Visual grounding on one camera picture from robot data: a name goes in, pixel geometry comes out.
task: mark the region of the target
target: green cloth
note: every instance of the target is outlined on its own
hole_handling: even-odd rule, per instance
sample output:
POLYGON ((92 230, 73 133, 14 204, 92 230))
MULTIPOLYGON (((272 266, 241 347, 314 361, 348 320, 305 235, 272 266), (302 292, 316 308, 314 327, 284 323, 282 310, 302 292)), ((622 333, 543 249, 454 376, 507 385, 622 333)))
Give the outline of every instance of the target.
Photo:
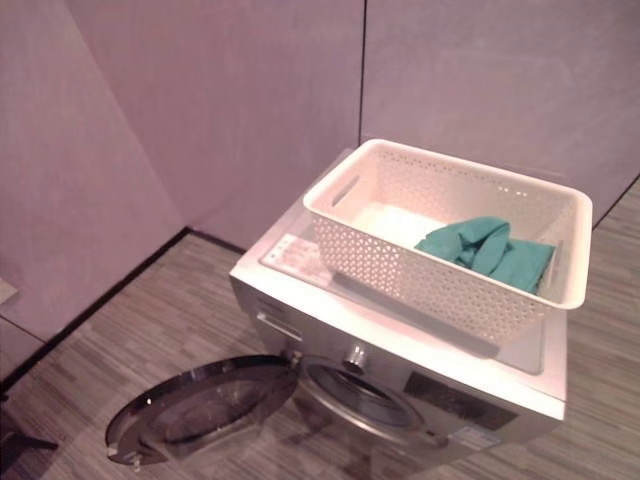
POLYGON ((478 217, 429 233, 418 250, 529 293, 538 283, 555 247, 509 240, 511 225, 497 217, 478 217))

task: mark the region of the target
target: sticker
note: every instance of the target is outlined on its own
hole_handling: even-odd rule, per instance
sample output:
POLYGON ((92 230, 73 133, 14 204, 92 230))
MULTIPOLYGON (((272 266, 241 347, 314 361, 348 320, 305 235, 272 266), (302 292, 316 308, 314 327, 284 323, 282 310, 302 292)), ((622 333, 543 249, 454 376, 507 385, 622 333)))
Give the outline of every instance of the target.
POLYGON ((498 435, 480 427, 462 427, 449 435, 449 439, 476 452, 502 443, 498 435))
POLYGON ((322 262, 318 245, 290 233, 269 250, 262 263, 321 287, 329 285, 333 277, 322 262))

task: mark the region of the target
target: washing machine door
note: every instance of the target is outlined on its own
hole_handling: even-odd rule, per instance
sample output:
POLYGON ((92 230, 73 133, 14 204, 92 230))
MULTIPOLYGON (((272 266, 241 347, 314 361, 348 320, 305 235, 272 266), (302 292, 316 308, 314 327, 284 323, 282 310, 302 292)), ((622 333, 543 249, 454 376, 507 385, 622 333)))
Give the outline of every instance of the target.
POLYGON ((107 428, 108 457, 138 468, 228 444, 259 426, 296 385, 290 362, 272 355, 230 358, 189 370, 118 412, 107 428))

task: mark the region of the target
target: wood-grain floor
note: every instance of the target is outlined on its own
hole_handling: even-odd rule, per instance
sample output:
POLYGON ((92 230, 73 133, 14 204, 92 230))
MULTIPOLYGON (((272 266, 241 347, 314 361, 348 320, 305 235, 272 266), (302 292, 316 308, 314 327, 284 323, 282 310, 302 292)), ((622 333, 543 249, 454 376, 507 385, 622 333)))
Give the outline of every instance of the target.
MULTIPOLYGON (((214 465, 136 474, 107 460, 105 428, 131 398, 183 370, 260 351, 227 281, 237 258, 188 236, 20 380, 6 410, 60 449, 24 454, 4 478, 368 478, 331 437, 283 446, 305 432, 291 406, 250 452, 214 465)), ((640 478, 640 182, 594 232, 587 301, 569 318, 568 367, 567 419, 552 433, 411 478, 640 478)))

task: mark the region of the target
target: laundry basket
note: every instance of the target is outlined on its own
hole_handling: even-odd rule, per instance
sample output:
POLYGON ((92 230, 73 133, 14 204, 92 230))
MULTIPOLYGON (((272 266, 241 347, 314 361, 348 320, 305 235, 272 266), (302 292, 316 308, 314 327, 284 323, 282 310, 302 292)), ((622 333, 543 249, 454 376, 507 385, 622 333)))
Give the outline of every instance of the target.
POLYGON ((592 203, 577 190, 385 140, 370 140, 305 196, 324 263, 415 310, 503 345, 584 302, 592 203), (537 295, 416 250, 479 216, 555 246, 537 295))

